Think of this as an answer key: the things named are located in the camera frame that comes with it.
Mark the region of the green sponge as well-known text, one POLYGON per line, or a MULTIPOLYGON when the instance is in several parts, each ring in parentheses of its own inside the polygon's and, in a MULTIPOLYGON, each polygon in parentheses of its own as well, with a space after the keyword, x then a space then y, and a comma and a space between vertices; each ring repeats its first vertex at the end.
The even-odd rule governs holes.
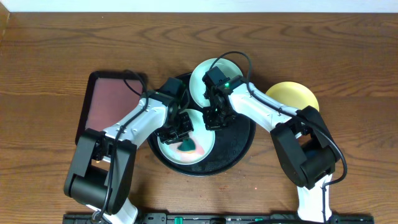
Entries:
POLYGON ((177 147, 177 149, 183 153, 193 153, 196 148, 196 144, 192 138, 184 139, 181 145, 177 147))

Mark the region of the light blue plate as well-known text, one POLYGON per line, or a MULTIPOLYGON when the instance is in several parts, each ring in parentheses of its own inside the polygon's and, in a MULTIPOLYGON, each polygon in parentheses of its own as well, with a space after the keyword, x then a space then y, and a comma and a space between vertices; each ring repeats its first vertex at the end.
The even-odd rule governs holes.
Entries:
POLYGON ((157 138, 161 153, 171 162, 180 165, 191 165, 202 161, 212 151, 216 139, 215 132, 205 128, 202 112, 193 109, 186 109, 186 111, 190 115, 194 128, 189 133, 189 138, 194 140, 197 147, 193 153, 180 152, 177 147, 182 142, 167 145, 161 143, 159 138, 157 138))

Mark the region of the pale green plate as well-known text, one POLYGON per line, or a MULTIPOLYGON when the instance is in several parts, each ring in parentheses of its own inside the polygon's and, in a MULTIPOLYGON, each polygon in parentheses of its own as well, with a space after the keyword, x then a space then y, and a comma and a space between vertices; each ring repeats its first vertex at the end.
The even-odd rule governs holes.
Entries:
MULTIPOLYGON (((189 82, 190 94, 195 103, 201 108, 210 106, 210 101, 206 99, 204 96, 206 92, 206 86, 205 83, 202 81, 202 78, 204 77, 205 73, 210 69, 211 65, 215 60, 216 58, 211 58, 199 64, 194 69, 190 77, 190 82, 189 82)), ((242 71, 234 62, 224 58, 219 59, 215 63, 215 67, 218 67, 228 78, 243 76, 242 71)))

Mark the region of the yellow plate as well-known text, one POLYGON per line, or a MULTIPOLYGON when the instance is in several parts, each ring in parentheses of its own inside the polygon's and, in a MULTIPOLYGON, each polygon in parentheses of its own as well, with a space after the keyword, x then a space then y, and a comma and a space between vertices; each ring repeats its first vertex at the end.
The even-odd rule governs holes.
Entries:
POLYGON ((313 92, 306 86, 296 82, 280 82, 271 86, 266 95, 274 100, 300 110, 312 106, 320 110, 318 100, 313 92))

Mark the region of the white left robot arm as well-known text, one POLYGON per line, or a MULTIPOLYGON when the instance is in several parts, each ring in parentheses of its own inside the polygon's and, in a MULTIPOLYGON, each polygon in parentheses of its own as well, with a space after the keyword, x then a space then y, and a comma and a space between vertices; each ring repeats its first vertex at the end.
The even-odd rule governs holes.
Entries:
POLYGON ((122 120, 80 136, 64 185, 66 196, 93 209, 89 223, 134 223, 129 201, 138 147, 153 133, 167 143, 188 138, 193 129, 184 93, 151 90, 122 120))

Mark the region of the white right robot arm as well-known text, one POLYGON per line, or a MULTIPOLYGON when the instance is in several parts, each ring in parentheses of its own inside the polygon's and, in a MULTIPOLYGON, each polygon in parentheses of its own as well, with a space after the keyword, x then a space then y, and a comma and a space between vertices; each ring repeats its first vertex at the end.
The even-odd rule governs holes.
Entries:
POLYGON ((206 74, 200 82, 210 102, 204 109, 206 128, 226 128, 240 114, 263 127, 271 135, 282 170, 297 186, 299 218, 329 221, 328 190, 335 183, 335 164, 344 158, 320 113, 312 106, 300 110, 279 103, 242 76, 206 74))

